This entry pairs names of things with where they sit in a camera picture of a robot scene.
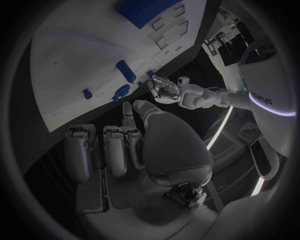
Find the humanoid robot arm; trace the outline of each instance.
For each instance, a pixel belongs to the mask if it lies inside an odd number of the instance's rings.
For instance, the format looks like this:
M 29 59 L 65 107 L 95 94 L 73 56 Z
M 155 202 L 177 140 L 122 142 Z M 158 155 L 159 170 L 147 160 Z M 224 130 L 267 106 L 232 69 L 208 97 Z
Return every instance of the humanoid robot arm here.
M 196 84 L 190 84 L 188 77 L 179 77 L 175 84 L 167 78 L 148 72 L 147 85 L 155 101 L 161 104 L 178 103 L 186 109 L 210 108 L 213 105 L 226 108 L 233 106 L 240 109 L 252 110 L 250 99 L 244 93 L 231 93 L 226 90 L 212 91 Z

